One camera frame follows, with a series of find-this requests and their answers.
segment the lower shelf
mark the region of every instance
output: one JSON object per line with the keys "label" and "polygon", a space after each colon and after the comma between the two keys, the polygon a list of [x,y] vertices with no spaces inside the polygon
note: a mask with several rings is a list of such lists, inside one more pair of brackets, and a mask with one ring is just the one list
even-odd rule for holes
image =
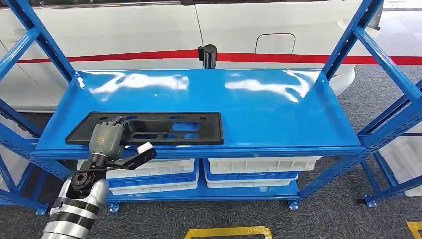
{"label": "lower shelf", "polygon": [[17,203],[9,202],[8,200],[4,200],[0,198],[0,206],[11,206],[17,205]]}
{"label": "lower shelf", "polygon": [[200,165],[199,169],[196,189],[126,195],[109,193],[106,202],[294,200],[299,198],[296,181],[290,182],[287,186],[276,187],[208,188],[203,166]]}

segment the shelf foot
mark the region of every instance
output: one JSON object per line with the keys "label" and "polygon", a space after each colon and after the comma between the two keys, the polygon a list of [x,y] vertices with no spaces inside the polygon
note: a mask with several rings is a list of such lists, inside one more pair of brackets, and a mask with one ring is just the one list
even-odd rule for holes
{"label": "shelf foot", "polygon": [[44,208],[38,208],[37,211],[35,212],[37,216],[42,216],[42,215],[45,215],[46,213],[47,213],[47,206]]}
{"label": "shelf foot", "polygon": [[369,197],[372,195],[365,195],[364,198],[359,198],[356,199],[356,203],[359,205],[365,205],[368,206],[370,208],[374,208],[377,206],[377,203],[375,202],[375,200],[370,200]]}
{"label": "shelf foot", "polygon": [[298,210],[298,203],[296,201],[287,201],[287,204],[289,205],[289,209],[294,211],[294,210]]}
{"label": "shelf foot", "polygon": [[116,213],[119,210],[120,202],[109,202],[107,205],[110,207],[111,213]]}

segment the white car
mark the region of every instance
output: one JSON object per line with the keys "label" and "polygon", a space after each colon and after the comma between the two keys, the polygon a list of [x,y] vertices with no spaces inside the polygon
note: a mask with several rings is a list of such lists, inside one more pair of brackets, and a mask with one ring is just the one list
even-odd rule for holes
{"label": "white car", "polygon": [[[195,49],[218,52],[330,55],[361,0],[32,0],[31,4],[67,57]],[[0,8],[0,56],[25,29]],[[379,17],[367,31],[377,33]],[[350,55],[369,55],[357,43]],[[34,43],[21,59],[46,58]],[[198,59],[71,61],[77,70],[201,68]],[[218,62],[218,68],[321,68],[323,63]],[[355,77],[342,65],[331,81],[336,94]],[[0,82],[0,97],[19,111],[53,111],[67,82],[50,62],[20,63]]]}

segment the red stripe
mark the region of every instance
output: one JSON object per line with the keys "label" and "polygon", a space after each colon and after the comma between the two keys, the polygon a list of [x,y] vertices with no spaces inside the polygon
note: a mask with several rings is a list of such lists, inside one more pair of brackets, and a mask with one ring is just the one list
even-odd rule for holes
{"label": "red stripe", "polygon": [[[118,61],[118,60],[143,60],[143,59],[181,59],[197,58],[198,51],[177,50],[177,51],[154,51],[135,52],[94,56],[68,57],[70,62],[76,61]],[[325,63],[328,55],[293,55],[293,54],[256,54],[256,53],[226,53],[217,54],[217,61],[229,62],[278,62],[278,63]],[[391,59],[398,65],[422,65],[420,56],[392,56]],[[18,63],[44,63],[50,62],[48,58],[19,60]],[[377,65],[372,56],[347,56],[344,64],[368,64]]]}
{"label": "red stripe", "polygon": [[[94,56],[72,56],[67,57],[70,62],[75,61],[119,61],[119,60],[143,60],[143,59],[180,59],[197,58],[198,50],[178,50],[178,51],[152,51],[134,52],[109,55]],[[49,58],[19,60],[18,63],[44,63],[50,62]]]}

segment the white plastic crate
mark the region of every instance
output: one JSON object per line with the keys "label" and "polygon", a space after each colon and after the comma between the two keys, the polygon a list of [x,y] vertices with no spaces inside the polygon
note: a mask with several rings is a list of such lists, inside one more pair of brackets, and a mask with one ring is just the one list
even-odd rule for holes
{"label": "white plastic crate", "polygon": [[209,188],[240,188],[240,187],[271,187],[271,186],[287,186],[291,181],[296,180],[298,177],[293,179],[259,179],[259,180],[208,180],[207,187]]}
{"label": "white plastic crate", "polygon": [[223,173],[210,172],[210,163],[204,160],[204,174],[209,188],[287,186],[298,178],[297,172]]}
{"label": "white plastic crate", "polygon": [[122,195],[195,189],[198,187],[198,160],[194,166],[190,173],[108,179],[110,191]]}
{"label": "white plastic crate", "polygon": [[210,172],[218,173],[261,173],[309,171],[314,169],[316,157],[275,158],[210,158]]}
{"label": "white plastic crate", "polygon": [[[85,160],[78,161],[78,169]],[[166,175],[174,173],[191,173],[194,170],[194,159],[166,159],[158,161],[153,159],[139,166],[135,170],[117,169],[107,172],[107,178],[128,178],[139,176]]]}
{"label": "white plastic crate", "polygon": [[122,195],[122,194],[155,193],[155,192],[166,192],[166,191],[176,191],[176,190],[187,190],[187,189],[195,189],[197,187],[198,187],[198,172],[197,172],[196,180],[192,182],[118,187],[118,188],[110,188],[110,191],[114,195]]}
{"label": "white plastic crate", "polygon": [[[19,134],[20,136],[24,138],[32,138],[32,135],[30,133],[21,130],[14,121],[8,120],[2,115],[0,115],[0,122],[4,124],[5,126],[7,126],[9,129]],[[29,164],[29,161],[1,145],[0,145],[0,155],[3,158],[3,161],[6,164],[6,167],[9,170],[9,173],[15,185],[18,185],[22,178],[22,174],[24,173],[25,169],[27,168]],[[1,175],[0,175],[0,189],[9,191]]]}
{"label": "white plastic crate", "polygon": [[[422,132],[418,124],[408,132]],[[422,175],[422,136],[401,136],[379,150],[398,183]],[[422,196],[422,186],[405,191],[409,197]]]}

